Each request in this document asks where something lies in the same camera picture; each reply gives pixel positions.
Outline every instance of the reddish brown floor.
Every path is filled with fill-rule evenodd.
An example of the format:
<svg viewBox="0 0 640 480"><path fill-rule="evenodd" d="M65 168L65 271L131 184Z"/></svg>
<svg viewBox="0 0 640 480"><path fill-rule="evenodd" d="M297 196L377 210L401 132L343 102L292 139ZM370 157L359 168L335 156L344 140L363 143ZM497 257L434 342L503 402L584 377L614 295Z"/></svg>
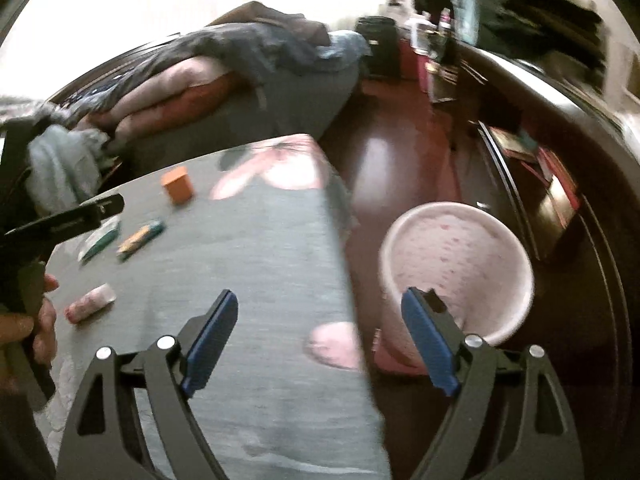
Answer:
<svg viewBox="0 0 640 480"><path fill-rule="evenodd" d="M359 222L346 254L364 348L380 319L378 250L394 220L414 206L456 200L445 130L417 82L365 81L320 141L352 192ZM395 480L408 479L426 452L447 400L425 379L378 372L369 360L372 390L385 417L385 447Z"/></svg>

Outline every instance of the gray tablecloth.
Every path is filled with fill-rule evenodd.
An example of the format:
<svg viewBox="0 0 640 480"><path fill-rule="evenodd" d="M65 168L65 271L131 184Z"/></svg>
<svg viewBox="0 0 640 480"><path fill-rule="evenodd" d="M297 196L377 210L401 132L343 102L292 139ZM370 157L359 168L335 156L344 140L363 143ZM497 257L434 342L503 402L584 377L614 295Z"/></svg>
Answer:
<svg viewBox="0 0 640 480"><path fill-rule="evenodd" d="M342 259L330 173L325 189L287 190L259 174L237 194L211 200L226 169L251 151L219 152L186 163L196 196L170 205L160 174L116 189L125 201L118 242L142 224L163 218L164 234L124 263L112 244L84 267L76 261L86 235L56 248L48 272L61 282L52 293L60 314L58 392L38 416L54 457L66 413L97 348L147 348L204 313L222 288L239 299L239 318L204 390L191 401L211 449L231 479L389 478L380 416L362 372L329 368L303 351L324 322L351 320L350 286ZM66 305L105 282L114 306L82 326L62 316ZM171 469L152 423L146 395L141 420L155 464Z"/></svg>

